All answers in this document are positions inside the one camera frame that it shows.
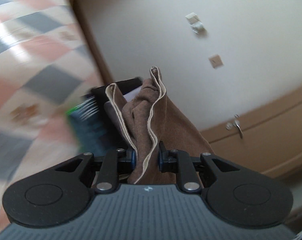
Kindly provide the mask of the brown garment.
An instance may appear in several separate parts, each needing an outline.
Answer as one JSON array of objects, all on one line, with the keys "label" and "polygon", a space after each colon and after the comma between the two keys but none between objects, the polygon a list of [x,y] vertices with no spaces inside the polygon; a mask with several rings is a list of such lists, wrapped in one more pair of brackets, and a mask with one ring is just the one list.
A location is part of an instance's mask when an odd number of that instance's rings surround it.
[{"label": "brown garment", "polygon": [[150,78],[143,81],[141,90],[127,101],[115,83],[108,85],[107,95],[122,136],[136,152],[136,166],[128,177],[129,184],[173,184],[173,173],[158,169],[159,142],[169,150],[183,150],[191,157],[212,154],[210,144],[191,121],[167,96],[158,67],[150,69]]}]

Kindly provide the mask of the dark storage bag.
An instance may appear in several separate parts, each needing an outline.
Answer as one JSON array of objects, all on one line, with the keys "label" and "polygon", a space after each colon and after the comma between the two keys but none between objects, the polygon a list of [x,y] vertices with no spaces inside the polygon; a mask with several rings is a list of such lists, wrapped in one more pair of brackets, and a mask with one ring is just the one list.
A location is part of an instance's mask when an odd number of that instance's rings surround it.
[{"label": "dark storage bag", "polygon": [[80,150],[91,152],[96,157],[126,147],[120,131],[105,111],[104,105],[109,101],[106,88],[90,89],[80,105],[66,112],[67,122],[79,142]]}]

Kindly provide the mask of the wooden door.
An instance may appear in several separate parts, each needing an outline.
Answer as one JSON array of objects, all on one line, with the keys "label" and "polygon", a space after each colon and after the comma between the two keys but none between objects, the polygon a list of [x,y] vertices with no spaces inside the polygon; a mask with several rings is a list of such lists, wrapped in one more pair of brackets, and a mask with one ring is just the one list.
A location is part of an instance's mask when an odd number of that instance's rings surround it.
[{"label": "wooden door", "polygon": [[302,169],[302,87],[240,116],[243,139],[233,120],[201,131],[216,155],[272,178]]}]

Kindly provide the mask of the pink grey checkered bedspread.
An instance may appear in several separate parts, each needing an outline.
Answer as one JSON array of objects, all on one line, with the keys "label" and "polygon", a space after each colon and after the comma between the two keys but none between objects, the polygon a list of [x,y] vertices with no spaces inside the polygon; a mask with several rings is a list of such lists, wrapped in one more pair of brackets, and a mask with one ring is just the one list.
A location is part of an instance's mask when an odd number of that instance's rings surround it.
[{"label": "pink grey checkered bedspread", "polygon": [[70,0],[0,0],[0,231],[9,185],[79,153],[65,113],[102,83]]}]

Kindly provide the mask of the white wall fixture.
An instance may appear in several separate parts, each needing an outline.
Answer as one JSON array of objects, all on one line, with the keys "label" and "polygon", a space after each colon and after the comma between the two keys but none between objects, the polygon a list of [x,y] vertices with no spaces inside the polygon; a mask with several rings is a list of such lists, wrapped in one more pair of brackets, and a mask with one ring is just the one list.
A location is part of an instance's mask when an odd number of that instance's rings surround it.
[{"label": "white wall fixture", "polygon": [[203,23],[196,13],[192,12],[186,15],[185,18],[188,21],[192,31],[194,31],[197,35],[203,34],[206,31]]}]

